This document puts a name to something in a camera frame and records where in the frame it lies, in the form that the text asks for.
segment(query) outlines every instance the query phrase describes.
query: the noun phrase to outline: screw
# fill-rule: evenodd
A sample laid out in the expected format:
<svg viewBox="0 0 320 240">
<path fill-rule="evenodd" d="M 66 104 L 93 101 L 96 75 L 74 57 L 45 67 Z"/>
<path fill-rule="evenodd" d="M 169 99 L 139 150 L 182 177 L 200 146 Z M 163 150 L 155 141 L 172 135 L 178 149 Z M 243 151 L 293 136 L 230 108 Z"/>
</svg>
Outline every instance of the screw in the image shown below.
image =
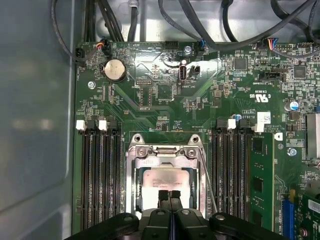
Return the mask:
<svg viewBox="0 0 320 240">
<path fill-rule="evenodd" d="M 143 147 L 139 148 L 137 152 L 139 157 L 144 157 L 147 154 L 146 149 Z"/>
<path fill-rule="evenodd" d="M 88 88 L 89 89 L 95 89 L 95 87 L 96 87 L 96 83 L 94 81 L 88 82 Z"/>
<path fill-rule="evenodd" d="M 293 147 L 289 147 L 288 150 L 287 150 L 287 154 L 290 156 L 290 157 L 293 157 L 295 155 L 297 155 L 297 150 Z"/>
<path fill-rule="evenodd" d="M 217 216 L 215 216 L 215 218 L 218 219 L 219 221 L 225 220 L 225 217 L 222 215 L 217 215 Z"/>
<path fill-rule="evenodd" d="M 126 216 L 126 217 L 124 218 L 124 220 L 125 220 L 125 221 L 131 221 L 131 220 L 132 220 L 132 217 Z"/>
<path fill-rule="evenodd" d="M 192 157 L 196 156 L 196 151 L 194 149 L 189 149 L 187 151 L 187 155 L 192 158 Z"/>
<path fill-rule="evenodd" d="M 185 46 L 183 51 L 184 51 L 184 53 L 186 55 L 190 55 L 192 53 L 192 47 L 191 46 Z"/>
<path fill-rule="evenodd" d="M 182 210 L 181 213 L 183 215 L 189 215 L 190 211 L 185 209 L 185 210 Z"/>
</svg>

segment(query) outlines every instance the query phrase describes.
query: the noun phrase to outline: ram slot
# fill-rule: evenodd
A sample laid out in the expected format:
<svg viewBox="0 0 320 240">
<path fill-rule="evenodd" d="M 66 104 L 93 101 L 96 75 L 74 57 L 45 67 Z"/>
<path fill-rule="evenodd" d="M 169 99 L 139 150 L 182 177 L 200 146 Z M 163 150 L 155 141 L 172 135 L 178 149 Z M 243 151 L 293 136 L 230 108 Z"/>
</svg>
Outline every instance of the ram slot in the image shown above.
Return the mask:
<svg viewBox="0 0 320 240">
<path fill-rule="evenodd" d="M 106 220 L 106 182 L 107 182 L 107 137 L 104 134 L 100 135 L 100 148 L 99 148 L 99 164 L 100 164 L 100 176 L 99 176 L 99 195 L 98 195 L 98 221 L 101 223 Z"/>
<path fill-rule="evenodd" d="M 245 219 L 245 202 L 246 202 L 246 137 L 244 134 L 239 135 L 238 141 L 238 168 L 239 168 L 239 187 L 238 187 L 238 217 Z"/>
<path fill-rule="evenodd" d="M 114 182 L 113 182 L 113 214 L 117 215 L 120 213 L 121 208 L 121 136 L 116 134 L 113 136 L 114 142 L 114 154 L 113 154 L 113 163 L 114 163 Z"/>
<path fill-rule="evenodd" d="M 233 142 L 233 215 L 238 217 L 238 202 L 239 202 L 239 135 L 234 134 Z"/>
<path fill-rule="evenodd" d="M 97 130 L 94 136 L 94 161 L 92 176 L 92 202 L 93 202 L 93 224 L 99 223 L 99 194 L 100 194 L 100 176 L 101 176 L 101 160 L 100 160 L 100 131 Z"/>
<path fill-rule="evenodd" d="M 105 192 L 104 192 L 104 200 L 105 200 L 105 213 L 104 217 L 105 219 L 109 219 L 112 217 L 110 212 L 110 207 L 112 206 L 112 191 L 111 191 L 111 184 L 112 184 L 112 164 L 110 161 L 111 156 L 111 136 L 108 134 L 105 137 L 105 164 L 104 164 L 104 170 L 105 170 Z"/>
<path fill-rule="evenodd" d="M 238 167 L 239 167 L 239 205 L 238 205 L 238 217 L 244 220 L 249 219 L 249 168 L 250 168 L 250 154 L 248 149 L 251 141 L 251 135 L 241 133 L 238 141 Z"/>
<path fill-rule="evenodd" d="M 113 131 L 109 136 L 109 149 L 108 149 L 108 218 L 113 217 L 120 213 L 121 205 L 121 166 L 122 166 L 122 144 L 121 136 L 117 131 Z"/>
<path fill-rule="evenodd" d="M 87 134 L 82 135 L 82 167 L 81 167 L 81 230 L 88 226 L 88 199 L 89 199 L 89 163 L 90 137 Z"/>
<path fill-rule="evenodd" d="M 222 178 L 223 178 L 223 208 L 224 213 L 228 212 L 228 189 L 229 189 L 229 177 L 228 177 L 228 134 L 223 134 L 222 144 Z"/>
<path fill-rule="evenodd" d="M 227 135 L 227 158 L 226 158 L 226 176 L 227 176 L 227 213 L 230 215 L 234 214 L 234 145 L 235 145 L 235 134 L 230 131 Z"/>
<path fill-rule="evenodd" d="M 252 135 L 246 134 L 245 138 L 245 164 L 244 164 L 244 186 L 245 186 L 245 201 L 244 201 L 244 220 L 249 220 L 249 197 L 250 197 L 250 155 Z"/>
<path fill-rule="evenodd" d="M 212 130 L 211 142 L 211 186 L 214 193 L 214 201 L 218 202 L 219 181 L 217 179 L 217 149 L 218 149 L 218 135 Z"/>
</svg>

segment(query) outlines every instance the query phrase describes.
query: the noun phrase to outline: capacitor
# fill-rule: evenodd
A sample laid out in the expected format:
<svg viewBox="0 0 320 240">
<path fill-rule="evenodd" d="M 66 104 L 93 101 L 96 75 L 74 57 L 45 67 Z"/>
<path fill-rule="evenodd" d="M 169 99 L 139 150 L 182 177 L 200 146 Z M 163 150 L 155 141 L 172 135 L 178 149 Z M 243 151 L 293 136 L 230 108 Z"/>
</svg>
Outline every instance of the capacitor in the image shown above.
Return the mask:
<svg viewBox="0 0 320 240">
<path fill-rule="evenodd" d="M 300 227 L 300 228 L 299 228 L 299 235 L 300 235 L 301 237 L 308 237 L 308 231 L 307 231 L 305 228 Z"/>
<path fill-rule="evenodd" d="M 119 83 L 127 76 L 127 68 L 120 59 L 111 59 L 102 68 L 102 73 L 112 83 Z"/>
<path fill-rule="evenodd" d="M 235 119 L 236 122 L 239 122 L 242 119 L 242 116 L 240 114 L 233 114 L 231 118 Z"/>
<path fill-rule="evenodd" d="M 284 109 L 288 112 L 291 111 L 297 111 L 299 108 L 299 103 L 296 101 L 288 101 L 285 105 L 284 105 Z"/>
</svg>

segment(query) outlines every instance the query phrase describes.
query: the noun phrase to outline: small black connector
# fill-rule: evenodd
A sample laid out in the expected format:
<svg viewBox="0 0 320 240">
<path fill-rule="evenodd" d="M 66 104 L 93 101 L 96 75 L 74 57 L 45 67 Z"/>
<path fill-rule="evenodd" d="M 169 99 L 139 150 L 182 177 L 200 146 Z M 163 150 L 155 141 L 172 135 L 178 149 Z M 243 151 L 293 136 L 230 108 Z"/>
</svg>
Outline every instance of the small black connector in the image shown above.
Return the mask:
<svg viewBox="0 0 320 240">
<path fill-rule="evenodd" d="M 81 47 L 77 47 L 75 49 L 74 53 L 78 58 L 84 58 L 86 56 L 85 50 L 83 50 Z M 85 61 L 77 61 L 77 60 L 75 60 L 75 64 L 77 66 L 80 66 L 80 67 L 85 67 L 86 66 L 86 62 Z"/>
</svg>

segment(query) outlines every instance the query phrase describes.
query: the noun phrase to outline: black ram slot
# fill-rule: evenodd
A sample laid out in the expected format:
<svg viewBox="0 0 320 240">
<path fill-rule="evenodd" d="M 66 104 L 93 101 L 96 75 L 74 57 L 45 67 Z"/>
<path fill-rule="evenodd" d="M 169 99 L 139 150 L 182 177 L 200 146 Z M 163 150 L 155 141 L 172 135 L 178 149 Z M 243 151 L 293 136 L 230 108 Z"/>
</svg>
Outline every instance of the black ram slot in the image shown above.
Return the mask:
<svg viewBox="0 0 320 240">
<path fill-rule="evenodd" d="M 233 140 L 233 215 L 238 217 L 238 189 L 239 189 L 239 153 L 238 153 L 238 138 L 239 135 L 237 133 L 234 134 Z"/>
<path fill-rule="evenodd" d="M 211 145 L 211 186 L 214 194 L 214 201 L 218 202 L 218 189 L 219 182 L 217 181 L 217 146 L 218 146 L 218 136 L 213 132 L 212 134 L 212 145 Z"/>
<path fill-rule="evenodd" d="M 227 135 L 227 213 L 234 214 L 234 144 L 235 134 L 230 131 Z"/>
<path fill-rule="evenodd" d="M 239 168 L 239 188 L 238 188 L 238 196 L 239 196 L 239 203 L 238 203 L 238 217 L 241 219 L 245 219 L 245 201 L 246 201 L 246 186 L 245 186 L 245 164 L 246 164 L 246 140 L 245 135 L 239 135 L 239 161 L 238 161 L 238 168 Z"/>
<path fill-rule="evenodd" d="M 217 210 L 248 220 L 250 128 L 212 129 L 212 187 Z"/>
<path fill-rule="evenodd" d="M 94 161 L 93 161 L 93 183 L 92 183 L 92 203 L 93 203 L 93 224 L 99 223 L 99 193 L 100 193 L 100 133 L 97 131 L 94 136 Z"/>
<path fill-rule="evenodd" d="M 120 190 L 121 190 L 121 136 L 114 135 L 114 184 L 113 184 L 113 206 L 114 214 L 117 215 L 120 213 L 121 199 L 120 199 Z"/>
<path fill-rule="evenodd" d="M 222 147 L 222 166 L 223 166 L 223 212 L 228 213 L 228 189 L 229 189 L 229 178 L 228 178 L 228 134 L 223 134 L 223 147 Z"/>
<path fill-rule="evenodd" d="M 107 136 L 107 201 L 106 217 L 111 218 L 120 213 L 120 190 L 121 190 L 121 136 L 118 131 L 113 130 L 111 135 Z"/>
<path fill-rule="evenodd" d="M 88 226 L 88 178 L 87 165 L 89 162 L 90 138 L 87 134 L 82 135 L 82 167 L 81 167 L 81 230 Z"/>
<path fill-rule="evenodd" d="M 107 219 L 106 209 L 107 209 L 107 136 L 105 134 L 100 135 L 100 152 L 99 152 L 99 161 L 100 161 L 100 192 L 99 192 L 99 222 L 102 222 Z"/>
</svg>

